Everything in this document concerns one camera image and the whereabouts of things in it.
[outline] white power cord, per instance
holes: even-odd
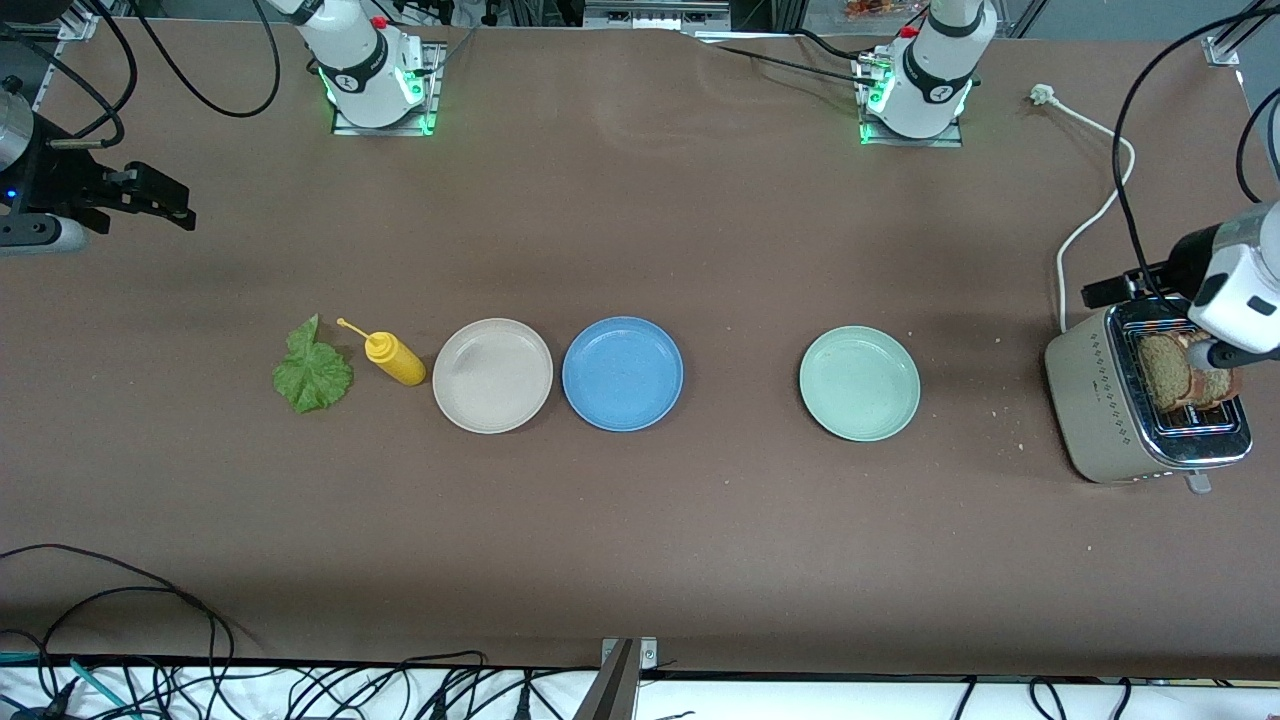
[[[1096,129],[1098,132],[1106,133],[1108,137],[1115,137],[1115,135],[1116,135],[1115,132],[1111,131],[1111,128],[1108,128],[1108,127],[1106,127],[1106,126],[1103,126],[1101,123],[1093,122],[1092,119],[1085,118],[1084,115],[1082,115],[1082,114],[1076,113],[1075,110],[1073,110],[1073,109],[1068,108],[1066,105],[1064,105],[1061,100],[1059,100],[1057,97],[1053,96],[1053,87],[1052,86],[1043,85],[1043,83],[1037,85],[1036,87],[1032,88],[1030,99],[1032,99],[1032,102],[1036,104],[1036,105],[1050,105],[1050,106],[1057,108],[1059,110],[1066,113],[1068,115],[1075,118],[1076,120],[1080,120],[1082,123],[1092,127],[1093,129]],[[1124,145],[1125,150],[1129,151],[1129,167],[1125,168],[1124,176],[1120,178],[1120,184],[1128,184],[1129,183],[1129,176],[1133,174],[1133,165],[1138,160],[1138,151],[1134,150],[1133,143],[1130,143],[1128,140],[1125,140],[1123,137],[1120,138],[1120,145]],[[1107,201],[1102,204],[1102,208],[1100,208],[1098,211],[1094,213],[1093,217],[1091,217],[1088,220],[1084,220],[1083,223],[1080,223],[1080,227],[1075,228],[1071,232],[1071,234],[1066,236],[1066,240],[1062,241],[1062,246],[1057,249],[1057,258],[1055,259],[1053,265],[1055,265],[1055,269],[1057,270],[1057,328],[1059,328],[1059,332],[1064,332],[1065,333],[1066,329],[1068,329],[1066,328],[1066,272],[1062,269],[1062,258],[1066,255],[1066,250],[1069,247],[1071,247],[1071,243],[1075,242],[1075,238],[1078,238],[1082,234],[1084,234],[1084,231],[1089,229],[1089,227],[1092,227],[1093,223],[1098,222],[1098,218],[1101,218],[1102,215],[1106,215],[1107,210],[1111,209],[1111,204],[1115,202],[1115,201],[1116,201],[1116,191],[1112,190],[1111,195],[1107,197]]]

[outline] bread slice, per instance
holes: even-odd
[[[1147,388],[1161,413],[1188,405],[1212,410],[1240,395],[1243,374],[1239,368],[1201,370],[1187,360],[1187,350],[1203,340],[1212,340],[1212,336],[1204,331],[1174,331],[1138,341]]]
[[[1138,357],[1152,402],[1161,413],[1185,407],[1204,396],[1203,374],[1187,361],[1189,342],[1184,333],[1149,334],[1138,341]]]
[[[1242,373],[1239,368],[1230,370],[1197,370],[1204,373],[1204,393],[1193,405],[1197,410],[1212,410],[1240,395]]]

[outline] plate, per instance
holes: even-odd
[[[605,430],[648,428],[676,406],[685,363],[676,341],[643,318],[608,318],[568,346],[564,396],[584,420]]]
[[[440,411],[460,428],[504,433],[527,423],[552,392],[556,368],[532,328],[506,318],[453,333],[435,359],[431,388]]]
[[[874,328],[828,331],[800,363],[800,395],[818,424],[845,439],[893,436],[920,405],[920,374],[911,355]]]

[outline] yellow squeeze bottle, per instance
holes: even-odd
[[[342,318],[338,318],[338,324],[365,338],[365,356],[388,375],[410,387],[426,379],[426,366],[398,337],[383,332],[366,334],[365,331]]]

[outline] table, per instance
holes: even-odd
[[[209,96],[265,94],[260,28],[157,27]],[[83,254],[0,263],[5,546],[160,573],[265,657],[575,665],[643,634],[673,669],[1280,671],[1276,368],[1249,369],[1256,448],[1208,497],[1075,475],[1042,370],[1053,252],[1110,187],[1105,142],[1024,97],[1048,82],[1111,123],[1156,45],[995,42],[965,147],[923,151],[859,146],[837,81],[663,31],[483,29],[449,64],[438,133],[397,140],[326,133],[291,28],[280,96],[251,120],[197,105],[127,31],[142,82],[100,156],[191,186],[200,225],[116,217]],[[838,69],[797,40],[749,46]],[[109,96],[123,83],[109,33],[65,59]],[[64,79],[45,111],[95,114]],[[1196,47],[1139,96],[1152,256],[1244,208],[1245,113]],[[1119,215],[1068,260],[1079,319],[1074,288],[1133,264]],[[270,374],[312,313],[356,382],[297,416]],[[511,316],[558,359],[613,314],[659,323],[686,363],[678,406],[634,434],[593,429],[558,387],[520,430],[468,434],[332,324],[430,355]],[[800,401],[805,347],[844,324],[919,365],[919,414],[890,441],[840,441]],[[127,582],[52,555],[0,573],[0,614],[31,626]],[[201,655],[206,630],[122,597],[54,650]]]

